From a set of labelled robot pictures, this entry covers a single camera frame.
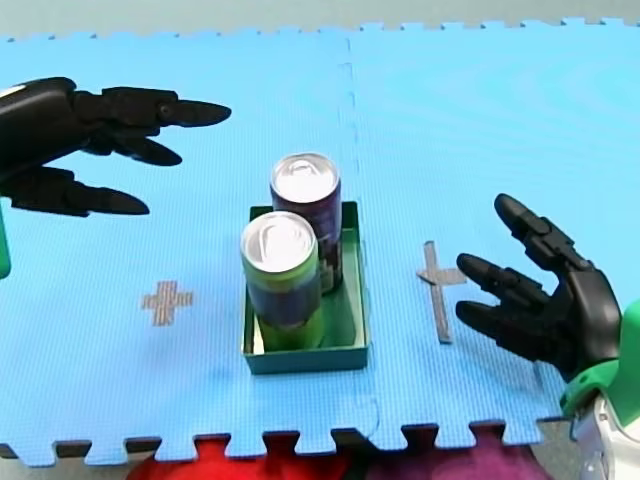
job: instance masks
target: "tan cross marker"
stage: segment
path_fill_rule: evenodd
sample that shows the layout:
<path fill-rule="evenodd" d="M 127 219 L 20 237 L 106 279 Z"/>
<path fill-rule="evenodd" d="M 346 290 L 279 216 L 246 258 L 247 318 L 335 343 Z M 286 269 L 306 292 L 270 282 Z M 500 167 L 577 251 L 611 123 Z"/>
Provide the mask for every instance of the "tan cross marker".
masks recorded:
<path fill-rule="evenodd" d="M 144 310 L 153 310 L 153 326 L 166 327 L 173 324 L 176 309 L 193 305 L 192 292 L 178 292 L 178 282 L 158 282 L 155 294 L 145 295 Z"/>
<path fill-rule="evenodd" d="M 466 283 L 467 277 L 457 268 L 440 269 L 436 258 L 436 245 L 433 241 L 424 244 L 424 259 L 426 270 L 417 272 L 418 277 L 429 284 L 433 316 L 436 320 L 436 331 L 440 343 L 451 343 L 447 310 L 444 305 L 442 286 L 460 285 Z"/>

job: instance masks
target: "gray cross marker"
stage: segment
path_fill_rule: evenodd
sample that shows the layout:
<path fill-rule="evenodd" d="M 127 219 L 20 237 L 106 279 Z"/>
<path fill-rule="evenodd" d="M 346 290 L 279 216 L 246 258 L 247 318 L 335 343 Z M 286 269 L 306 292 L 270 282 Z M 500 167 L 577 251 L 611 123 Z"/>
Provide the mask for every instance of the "gray cross marker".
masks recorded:
<path fill-rule="evenodd" d="M 429 284 L 431 291 L 431 304 L 433 305 L 433 315 L 436 319 L 436 330 L 440 343 L 451 343 L 449 333 L 449 322 L 447 321 L 447 311 L 444 306 L 444 295 L 442 286 L 460 285 L 466 283 L 467 277 L 457 268 L 438 268 L 436 258 L 436 245 L 432 240 L 424 244 L 424 259 L 427 265 L 426 270 L 417 272 L 418 277 Z"/>

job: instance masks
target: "purple can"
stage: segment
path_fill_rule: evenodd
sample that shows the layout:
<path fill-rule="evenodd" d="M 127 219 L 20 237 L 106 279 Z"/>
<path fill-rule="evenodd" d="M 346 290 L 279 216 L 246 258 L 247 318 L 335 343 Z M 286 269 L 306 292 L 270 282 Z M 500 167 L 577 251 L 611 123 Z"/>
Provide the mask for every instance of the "purple can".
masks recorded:
<path fill-rule="evenodd" d="M 322 293 L 342 284 L 342 200 L 340 173 L 323 155 L 299 153 L 280 160 L 271 172 L 274 210 L 303 217 L 318 239 Z"/>

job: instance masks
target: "green tray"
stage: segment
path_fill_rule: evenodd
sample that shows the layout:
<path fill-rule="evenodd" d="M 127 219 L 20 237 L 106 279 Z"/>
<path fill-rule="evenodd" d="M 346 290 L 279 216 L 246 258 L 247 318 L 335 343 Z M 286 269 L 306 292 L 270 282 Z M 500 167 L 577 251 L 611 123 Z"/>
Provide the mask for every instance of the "green tray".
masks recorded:
<path fill-rule="evenodd" d="M 249 221 L 270 211 L 271 207 L 251 207 Z M 242 350 L 253 374 L 356 370 L 366 367 L 370 335 L 356 202 L 342 203 L 342 261 L 342 286 L 322 298 L 327 324 L 320 348 L 265 353 L 249 294 L 245 295 Z"/>

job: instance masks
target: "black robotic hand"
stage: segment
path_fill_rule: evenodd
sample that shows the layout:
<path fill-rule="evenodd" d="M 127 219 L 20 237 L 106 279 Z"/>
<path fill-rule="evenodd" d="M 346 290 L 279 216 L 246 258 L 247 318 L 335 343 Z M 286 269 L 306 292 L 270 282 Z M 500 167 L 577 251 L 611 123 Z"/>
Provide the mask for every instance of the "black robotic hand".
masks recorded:
<path fill-rule="evenodd" d="M 460 320 L 506 350 L 554 365 L 565 381 L 618 358 L 621 312 L 604 273 L 582 258 L 573 240 L 548 218 L 505 194 L 494 206 L 525 254 L 559 283 L 548 295 L 541 284 L 511 268 L 461 254 L 458 268 L 500 302 L 458 302 Z"/>
<path fill-rule="evenodd" d="M 225 106 L 180 100 L 168 90 L 118 87 L 94 95 L 64 77 L 11 87 L 0 91 L 0 194 L 15 208 L 61 215 L 149 213 L 131 195 L 88 187 L 73 172 L 45 165 L 78 150 L 177 165 L 178 154 L 147 137 L 169 125 L 202 127 L 230 115 Z"/>

